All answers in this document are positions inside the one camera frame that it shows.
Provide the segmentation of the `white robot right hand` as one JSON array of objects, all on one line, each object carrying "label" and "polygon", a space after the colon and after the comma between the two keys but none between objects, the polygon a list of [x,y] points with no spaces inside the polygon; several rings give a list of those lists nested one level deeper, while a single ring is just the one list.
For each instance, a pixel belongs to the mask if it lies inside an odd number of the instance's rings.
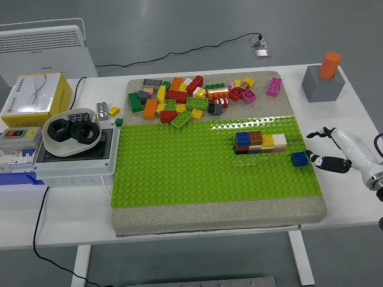
[{"label": "white robot right hand", "polygon": [[326,127],[307,135],[308,138],[314,136],[332,139],[346,156],[346,159],[319,156],[307,149],[307,157],[319,169],[346,173],[350,168],[354,168],[361,172],[363,183],[370,189],[373,189],[373,186],[382,179],[382,165],[378,163],[370,149],[356,136],[339,128],[328,129]]}]

